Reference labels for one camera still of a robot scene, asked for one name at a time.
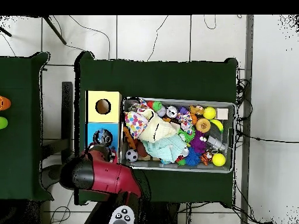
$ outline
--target purple plush toy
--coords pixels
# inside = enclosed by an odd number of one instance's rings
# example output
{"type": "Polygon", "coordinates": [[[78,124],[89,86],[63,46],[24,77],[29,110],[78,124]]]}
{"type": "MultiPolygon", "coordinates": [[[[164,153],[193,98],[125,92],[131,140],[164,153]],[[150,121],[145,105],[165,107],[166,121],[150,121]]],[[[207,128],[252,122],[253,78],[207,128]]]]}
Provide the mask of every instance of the purple plush toy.
{"type": "Polygon", "coordinates": [[[206,151],[206,142],[200,140],[200,137],[203,137],[203,133],[196,131],[195,137],[191,140],[191,147],[196,153],[204,153],[206,151]]]}

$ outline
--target polka dot fabric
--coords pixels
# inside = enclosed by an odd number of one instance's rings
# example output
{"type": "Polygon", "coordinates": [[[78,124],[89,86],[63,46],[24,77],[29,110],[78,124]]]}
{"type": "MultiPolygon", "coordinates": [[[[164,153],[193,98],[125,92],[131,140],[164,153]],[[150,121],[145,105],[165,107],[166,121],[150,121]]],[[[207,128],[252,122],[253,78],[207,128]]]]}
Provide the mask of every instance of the polka dot fabric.
{"type": "Polygon", "coordinates": [[[147,119],[133,111],[125,113],[124,120],[133,139],[137,139],[147,127],[147,119]]]}

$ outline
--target banana toy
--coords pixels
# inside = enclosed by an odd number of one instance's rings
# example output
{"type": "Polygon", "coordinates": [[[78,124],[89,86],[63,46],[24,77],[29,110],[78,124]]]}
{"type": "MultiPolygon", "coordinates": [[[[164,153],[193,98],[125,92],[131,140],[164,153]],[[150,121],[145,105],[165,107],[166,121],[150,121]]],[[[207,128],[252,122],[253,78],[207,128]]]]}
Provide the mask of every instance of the banana toy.
{"type": "Polygon", "coordinates": [[[210,120],[210,122],[215,124],[221,133],[223,132],[223,125],[219,120],[210,120]]]}

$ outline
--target yellow ball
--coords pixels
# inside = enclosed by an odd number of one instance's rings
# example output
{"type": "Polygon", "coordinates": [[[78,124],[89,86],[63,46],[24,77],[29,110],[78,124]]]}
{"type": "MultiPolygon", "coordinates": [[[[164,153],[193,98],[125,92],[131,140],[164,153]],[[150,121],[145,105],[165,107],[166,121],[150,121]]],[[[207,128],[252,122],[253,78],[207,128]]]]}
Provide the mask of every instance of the yellow ball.
{"type": "Polygon", "coordinates": [[[223,154],[215,154],[212,158],[212,162],[215,166],[221,167],[225,164],[225,156],[223,154]]]}
{"type": "Polygon", "coordinates": [[[211,120],[216,116],[216,110],[212,107],[206,107],[204,109],[203,117],[207,120],[211,120]]]}

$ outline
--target green object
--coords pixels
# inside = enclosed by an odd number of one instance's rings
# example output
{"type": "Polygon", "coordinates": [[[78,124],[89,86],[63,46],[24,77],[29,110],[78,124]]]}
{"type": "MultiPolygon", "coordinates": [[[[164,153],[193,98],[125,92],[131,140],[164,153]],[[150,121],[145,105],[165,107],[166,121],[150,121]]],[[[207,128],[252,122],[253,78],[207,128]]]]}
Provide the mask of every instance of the green object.
{"type": "MultiPolygon", "coordinates": [[[[86,90],[117,91],[123,97],[236,101],[235,78],[238,64],[234,58],[225,62],[107,61],[94,60],[90,52],[82,52],[76,59],[76,67],[78,63],[80,70],[75,68],[75,83],[77,89],[80,88],[80,99],[75,99],[75,102],[79,102],[80,128],[75,129],[75,139],[80,138],[81,151],[85,147],[86,90]],[[192,85],[192,90],[182,93],[182,82],[192,85]]],[[[234,171],[225,174],[135,169],[134,175],[137,179],[146,175],[150,184],[151,201],[222,202],[229,208],[233,204],[234,171]]],[[[85,191],[80,191],[79,197],[80,203],[89,200],[85,191]]]]}
{"type": "Polygon", "coordinates": [[[7,127],[8,121],[5,117],[0,117],[0,130],[7,127]]]}
{"type": "Polygon", "coordinates": [[[186,160],[185,160],[185,159],[179,160],[179,161],[177,162],[177,164],[178,164],[179,166],[184,166],[184,165],[186,164],[186,160]]]}
{"type": "Polygon", "coordinates": [[[160,101],[155,101],[155,102],[153,103],[153,105],[152,105],[152,109],[153,109],[154,111],[158,111],[158,110],[160,110],[161,107],[162,107],[162,103],[161,103],[160,101]]]}
{"type": "Polygon", "coordinates": [[[40,71],[49,53],[0,57],[0,93],[13,104],[1,116],[9,126],[0,130],[0,199],[51,200],[40,185],[40,71]]]}
{"type": "Polygon", "coordinates": [[[186,131],[183,131],[182,129],[179,130],[178,135],[183,134],[184,137],[185,137],[185,142],[187,144],[189,144],[192,141],[192,139],[195,137],[195,133],[196,133],[195,128],[192,127],[192,134],[191,135],[189,135],[186,131]]]}

